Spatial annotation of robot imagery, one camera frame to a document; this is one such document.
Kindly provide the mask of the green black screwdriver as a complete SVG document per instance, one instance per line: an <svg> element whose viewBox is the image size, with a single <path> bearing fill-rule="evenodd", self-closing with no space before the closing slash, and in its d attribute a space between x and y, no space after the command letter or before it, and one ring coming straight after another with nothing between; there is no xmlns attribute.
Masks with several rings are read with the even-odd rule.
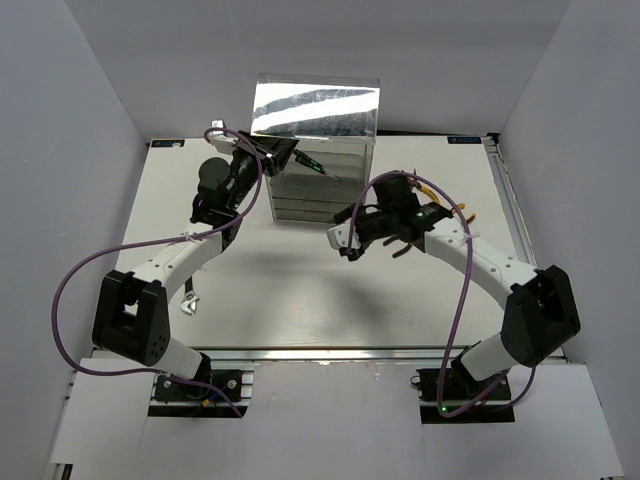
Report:
<svg viewBox="0 0 640 480"><path fill-rule="evenodd" d="M307 153L295 149L293 151L294 154L294 161L296 163L298 163L299 165L311 169L316 173L319 173L323 176L327 176L329 178L332 178L334 180L339 180L339 176L336 175L335 173L327 170L320 162L318 162L317 160L313 159L312 157L310 157Z"/></svg>

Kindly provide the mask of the clear plastic drawer cabinet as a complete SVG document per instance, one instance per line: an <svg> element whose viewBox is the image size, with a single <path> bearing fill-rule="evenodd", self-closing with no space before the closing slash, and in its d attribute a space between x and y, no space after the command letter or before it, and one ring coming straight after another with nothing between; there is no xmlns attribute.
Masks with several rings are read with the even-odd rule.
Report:
<svg viewBox="0 0 640 480"><path fill-rule="evenodd" d="M302 139L295 149L307 153L327 170L334 180L294 161L267 184L272 216L276 221L330 223L333 216L354 203L369 181L376 143L362 141Z"/></svg>

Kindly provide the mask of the clear hinged cabinet lid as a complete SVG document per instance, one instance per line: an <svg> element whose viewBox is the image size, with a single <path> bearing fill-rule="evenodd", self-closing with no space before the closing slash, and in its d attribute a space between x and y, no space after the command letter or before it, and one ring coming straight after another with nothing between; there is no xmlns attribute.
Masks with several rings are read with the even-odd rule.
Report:
<svg viewBox="0 0 640 480"><path fill-rule="evenodd" d="M262 73L253 135L373 144L378 126L378 79Z"/></svg>

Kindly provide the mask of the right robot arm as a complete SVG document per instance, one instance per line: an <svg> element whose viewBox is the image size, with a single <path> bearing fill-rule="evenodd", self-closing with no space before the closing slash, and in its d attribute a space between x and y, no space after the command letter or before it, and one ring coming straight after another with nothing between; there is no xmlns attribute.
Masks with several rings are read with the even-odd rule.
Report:
<svg viewBox="0 0 640 480"><path fill-rule="evenodd" d="M537 367L580 332L571 282L560 267L521 262L472 235L457 208L420 202L419 183L406 175L381 176L372 187L373 205L357 202L335 215L327 232L334 250L356 261L376 241L400 241L461 272L504 312L497 334L452 360L445 378L459 396L477 397L514 366Z"/></svg>

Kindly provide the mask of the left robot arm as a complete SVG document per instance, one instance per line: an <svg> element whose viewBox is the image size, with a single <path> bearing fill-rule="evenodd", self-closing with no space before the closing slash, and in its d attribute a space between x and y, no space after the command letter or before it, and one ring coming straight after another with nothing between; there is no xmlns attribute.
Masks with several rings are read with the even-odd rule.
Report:
<svg viewBox="0 0 640 480"><path fill-rule="evenodd" d="M241 203L257 198L262 179L280 173L297 146L291 139L224 127L206 130L204 139L232 159L213 157L201 164L183 233L165 241L163 250L145 264L104 277L92 331L95 346L177 378L177 387L191 399L209 392L211 361L172 337L170 300L231 245L242 222Z"/></svg>

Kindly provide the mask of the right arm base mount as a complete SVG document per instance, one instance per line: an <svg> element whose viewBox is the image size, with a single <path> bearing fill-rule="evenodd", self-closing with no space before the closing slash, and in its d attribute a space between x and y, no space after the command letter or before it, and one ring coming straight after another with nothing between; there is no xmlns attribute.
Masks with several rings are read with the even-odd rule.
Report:
<svg viewBox="0 0 640 480"><path fill-rule="evenodd" d="M444 418L442 413L452 412L475 398L489 387L498 375L483 382L465 383L456 377L451 368L445 376L442 406L437 406L437 388L439 380L438 368L418 369L411 377L411 386L418 392L420 417L423 425L435 424L498 424L513 423L515 414L509 406L512 393L507 379L501 382L488 394L480 398L464 413Z"/></svg>

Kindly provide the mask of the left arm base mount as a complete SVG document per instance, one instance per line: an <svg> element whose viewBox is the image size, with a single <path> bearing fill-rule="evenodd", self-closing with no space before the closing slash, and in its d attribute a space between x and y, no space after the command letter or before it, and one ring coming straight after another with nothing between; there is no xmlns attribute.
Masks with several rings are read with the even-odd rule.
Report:
<svg viewBox="0 0 640 480"><path fill-rule="evenodd" d="M214 369L210 382L217 391L185 385L165 375L155 380L148 408L158 418L241 418L247 411L253 388L253 371Z"/></svg>

